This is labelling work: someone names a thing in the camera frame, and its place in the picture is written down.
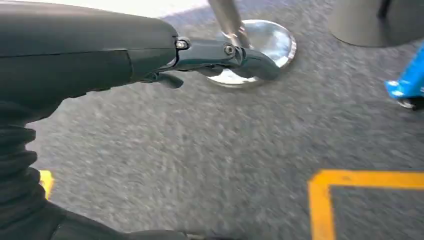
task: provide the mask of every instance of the brake lever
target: brake lever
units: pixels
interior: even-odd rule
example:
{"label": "brake lever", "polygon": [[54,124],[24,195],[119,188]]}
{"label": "brake lever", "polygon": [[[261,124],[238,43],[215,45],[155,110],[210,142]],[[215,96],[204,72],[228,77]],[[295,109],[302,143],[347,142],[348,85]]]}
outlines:
{"label": "brake lever", "polygon": [[180,38],[175,65],[169,70],[197,71],[208,77],[230,69],[242,78],[274,80],[280,68],[265,54],[225,41]]}

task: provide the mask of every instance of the chrome post base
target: chrome post base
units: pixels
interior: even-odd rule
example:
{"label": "chrome post base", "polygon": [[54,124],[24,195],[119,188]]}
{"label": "chrome post base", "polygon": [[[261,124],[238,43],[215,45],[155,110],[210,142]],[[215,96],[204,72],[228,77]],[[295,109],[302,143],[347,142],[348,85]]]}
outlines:
{"label": "chrome post base", "polygon": [[[291,32],[272,21],[249,19],[242,22],[252,49],[267,55],[280,68],[289,65],[295,57],[297,47]],[[217,39],[228,40],[223,33],[220,33]],[[219,76],[208,77],[208,80],[227,88],[246,88],[266,82],[255,77],[240,77],[231,70],[224,70]]]}

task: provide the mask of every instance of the yellow painted line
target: yellow painted line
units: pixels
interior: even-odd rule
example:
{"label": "yellow painted line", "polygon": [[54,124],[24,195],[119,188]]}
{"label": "yellow painted line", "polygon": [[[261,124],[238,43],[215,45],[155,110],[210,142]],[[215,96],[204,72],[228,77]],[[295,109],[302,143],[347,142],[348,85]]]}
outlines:
{"label": "yellow painted line", "polygon": [[55,180],[52,177],[52,173],[47,170],[41,170],[40,176],[40,184],[45,190],[45,198],[49,199],[50,192],[52,191],[53,183],[55,182]]}
{"label": "yellow painted line", "polygon": [[313,240],[336,240],[331,186],[424,190],[424,173],[322,170],[308,182]]}

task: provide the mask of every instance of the blue object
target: blue object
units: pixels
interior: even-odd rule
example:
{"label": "blue object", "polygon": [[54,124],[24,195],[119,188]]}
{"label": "blue object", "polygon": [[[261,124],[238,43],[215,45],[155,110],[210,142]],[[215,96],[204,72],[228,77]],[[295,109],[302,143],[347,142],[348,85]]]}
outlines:
{"label": "blue object", "polygon": [[386,81],[385,86],[390,97],[397,100],[424,97],[424,44],[399,80]]}

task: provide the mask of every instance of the gray asphalt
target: gray asphalt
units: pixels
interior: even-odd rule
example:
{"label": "gray asphalt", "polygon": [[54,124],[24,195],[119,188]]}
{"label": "gray asphalt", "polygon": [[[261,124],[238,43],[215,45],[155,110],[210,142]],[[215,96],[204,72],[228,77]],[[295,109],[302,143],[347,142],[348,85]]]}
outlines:
{"label": "gray asphalt", "polygon": [[[361,48],[326,27],[333,1],[272,1],[245,19],[298,43],[281,78],[250,90],[176,73],[171,90],[137,83],[66,100],[31,127],[51,200],[121,231],[185,229],[252,240],[308,240],[307,181],[320,169],[424,170],[424,112],[389,99],[420,42]],[[181,35],[210,38],[192,19]],[[424,239],[420,192],[337,188],[338,239]]]}

